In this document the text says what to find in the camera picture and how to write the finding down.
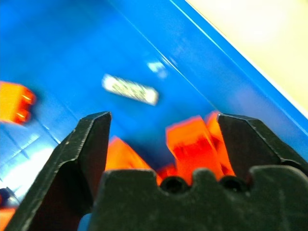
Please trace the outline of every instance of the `blue plastic tray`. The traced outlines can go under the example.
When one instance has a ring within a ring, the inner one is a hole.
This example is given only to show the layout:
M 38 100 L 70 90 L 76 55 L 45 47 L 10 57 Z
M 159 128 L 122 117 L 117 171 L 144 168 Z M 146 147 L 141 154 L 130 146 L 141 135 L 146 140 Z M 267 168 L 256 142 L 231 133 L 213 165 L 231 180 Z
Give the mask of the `blue plastic tray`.
M 0 13 L 1 79 L 38 97 L 29 123 L 0 128 L 0 180 L 19 199 L 100 111 L 153 168 L 173 161 L 166 126 L 214 109 L 261 119 L 308 159 L 307 119 L 184 0 L 6 0 Z M 157 106 L 106 92 L 106 73 L 154 87 Z

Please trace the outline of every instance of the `blue surface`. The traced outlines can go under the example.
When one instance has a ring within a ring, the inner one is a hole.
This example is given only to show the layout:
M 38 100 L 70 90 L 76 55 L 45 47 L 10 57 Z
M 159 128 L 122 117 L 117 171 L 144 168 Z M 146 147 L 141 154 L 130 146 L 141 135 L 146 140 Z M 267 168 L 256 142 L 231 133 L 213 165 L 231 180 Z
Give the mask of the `blue surface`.
M 19 199 L 78 120 L 100 111 L 153 168 L 173 161 L 166 126 L 214 109 L 261 119 L 308 160 L 307 119 L 184 0 L 6 0 L 0 13 L 1 80 L 38 97 L 24 127 L 0 127 L 0 180 Z M 106 73 L 155 88 L 157 106 L 106 92 Z

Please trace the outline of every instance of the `blue bin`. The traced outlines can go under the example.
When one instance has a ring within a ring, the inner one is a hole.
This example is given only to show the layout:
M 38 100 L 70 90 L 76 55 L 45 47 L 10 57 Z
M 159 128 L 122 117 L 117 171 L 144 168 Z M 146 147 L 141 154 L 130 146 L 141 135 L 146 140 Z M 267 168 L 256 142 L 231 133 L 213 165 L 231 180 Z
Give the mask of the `blue bin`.
M 0 179 L 19 199 L 78 120 L 100 111 L 154 169 L 173 161 L 165 128 L 213 110 L 262 120 L 308 160 L 307 119 L 184 0 L 1 1 L 0 39 L 1 80 L 38 98 L 24 127 L 0 127 Z M 105 74 L 155 88 L 158 104 L 106 92 Z

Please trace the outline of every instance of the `screw hole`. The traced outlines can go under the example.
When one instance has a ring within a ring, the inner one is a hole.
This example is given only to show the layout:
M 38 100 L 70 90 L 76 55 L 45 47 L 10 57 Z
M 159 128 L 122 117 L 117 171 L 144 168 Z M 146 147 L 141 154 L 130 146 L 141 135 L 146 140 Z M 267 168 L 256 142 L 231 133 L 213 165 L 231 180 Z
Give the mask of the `screw hole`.
M 160 185 L 161 189 L 170 194 L 181 194 L 189 190 L 189 186 L 180 177 L 168 177 Z
M 233 192 L 245 192 L 248 190 L 245 182 L 234 176 L 225 176 L 220 180 L 220 184 L 226 189 Z

